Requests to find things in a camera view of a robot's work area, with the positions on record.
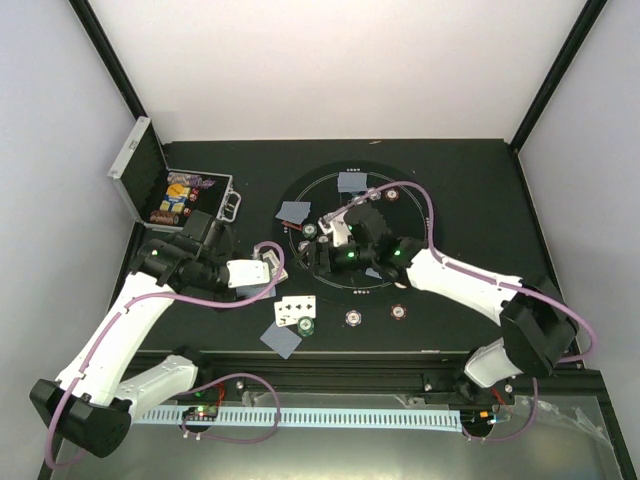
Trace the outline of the green poker chip stack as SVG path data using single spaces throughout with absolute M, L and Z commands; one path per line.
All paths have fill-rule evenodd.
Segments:
M 310 337 L 315 332 L 314 320 L 310 317 L 302 317 L 297 323 L 298 333 L 302 337 Z

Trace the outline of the blue white poker chip stack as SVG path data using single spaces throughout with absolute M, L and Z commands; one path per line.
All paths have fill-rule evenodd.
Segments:
M 362 314 L 357 310 L 348 311 L 345 314 L 345 322 L 351 327 L 356 327 L 362 322 Z

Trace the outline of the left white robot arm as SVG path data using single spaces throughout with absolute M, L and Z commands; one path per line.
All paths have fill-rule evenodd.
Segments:
M 195 210 L 181 230 L 154 238 L 138 251 L 119 296 L 87 344 L 55 379 L 39 379 L 29 399 L 48 428 L 45 461 L 58 467 L 55 436 L 104 458 L 123 442 L 132 423 L 162 402 L 187 393 L 207 397 L 213 372 L 181 348 L 149 370 L 125 379 L 135 353 L 176 301 L 197 304 L 184 289 L 225 292 L 229 259 L 216 252 L 219 220 Z

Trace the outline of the orange chips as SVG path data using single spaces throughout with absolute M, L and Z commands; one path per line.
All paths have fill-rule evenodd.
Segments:
M 399 199 L 400 193 L 395 188 L 387 189 L 384 192 L 384 197 L 389 202 L 395 202 Z

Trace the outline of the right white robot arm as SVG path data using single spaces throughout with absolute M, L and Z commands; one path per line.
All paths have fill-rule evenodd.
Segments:
M 351 240 L 339 246 L 313 241 L 296 259 L 316 275 L 372 269 L 387 282 L 445 297 L 491 320 L 501 329 L 494 342 L 477 348 L 454 379 L 457 396 L 476 403 L 494 384 L 521 374 L 546 377 L 571 362 L 566 352 L 579 331 L 574 313 L 553 284 L 528 283 L 431 251 L 411 237 Z

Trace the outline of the orange black poker chip stack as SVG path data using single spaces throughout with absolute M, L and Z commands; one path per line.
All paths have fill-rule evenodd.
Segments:
M 394 305 L 391 308 L 391 316 L 396 320 L 404 319 L 407 316 L 407 310 L 400 304 Z

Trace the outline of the blue card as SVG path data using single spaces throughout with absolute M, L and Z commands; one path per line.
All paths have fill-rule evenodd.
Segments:
M 339 193 L 358 194 L 366 192 L 368 175 L 364 172 L 340 172 L 337 177 Z
M 308 201 L 283 201 L 275 218 L 300 225 L 308 218 L 310 212 L 311 203 Z
M 264 331 L 260 340 L 282 359 L 289 359 L 302 342 L 298 334 L 287 327 L 278 327 L 275 322 Z
M 369 277 L 372 278 L 376 278 L 376 279 L 381 279 L 381 276 L 379 273 L 377 273 L 375 270 L 373 270 L 372 268 L 368 268 L 365 270 L 365 274 Z

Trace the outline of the blue playing card deck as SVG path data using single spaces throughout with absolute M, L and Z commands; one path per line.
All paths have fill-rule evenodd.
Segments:
M 260 252 L 254 252 L 254 255 L 252 255 L 252 258 L 261 260 L 263 263 L 266 263 L 268 265 L 270 278 L 268 281 L 265 281 L 263 283 L 254 283 L 252 285 L 245 285 L 245 286 L 240 286 L 236 288 L 236 294 L 239 298 L 246 299 L 246 298 L 255 297 L 258 293 L 260 293 L 262 290 L 266 288 L 266 286 L 271 281 L 272 277 L 275 275 L 275 273 L 277 273 L 278 269 L 280 268 L 281 262 L 280 262 L 279 255 L 276 252 L 276 250 L 274 250 L 273 248 L 264 249 Z M 283 268 L 278 278 L 278 282 L 276 282 L 276 285 L 284 282 L 285 280 L 288 279 L 288 277 L 289 275 L 286 269 Z M 275 296 L 276 296 L 276 287 L 273 286 L 263 297 L 260 298 L 260 300 L 266 300 L 269 298 L 273 298 Z

